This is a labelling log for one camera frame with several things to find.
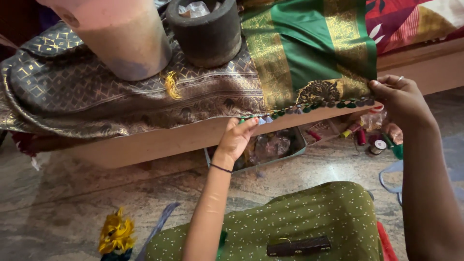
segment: green silk saree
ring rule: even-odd
[[[372,104],[376,47],[365,0],[245,0],[242,28],[268,110]]]

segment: woman's left hand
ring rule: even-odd
[[[248,119],[242,124],[238,124],[237,118],[231,118],[214,155],[235,162],[242,155],[257,126],[257,117]]]

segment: woman's right hand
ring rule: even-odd
[[[403,130],[438,128],[437,121],[424,100],[416,82],[399,76],[385,75],[369,86],[392,120]]]

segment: finger ring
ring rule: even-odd
[[[405,78],[404,76],[400,76],[400,78],[396,81],[395,85],[397,85],[404,78]]]

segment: hand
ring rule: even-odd
[[[437,121],[420,93],[416,82],[399,76],[385,75],[372,80],[369,86],[377,100],[403,131],[411,132],[423,127],[438,128]]]
[[[214,153],[214,158],[218,155],[219,157],[226,157],[226,160],[231,159],[235,162],[242,155],[257,126],[257,117],[248,119],[242,124],[238,124],[237,118],[231,118]]]

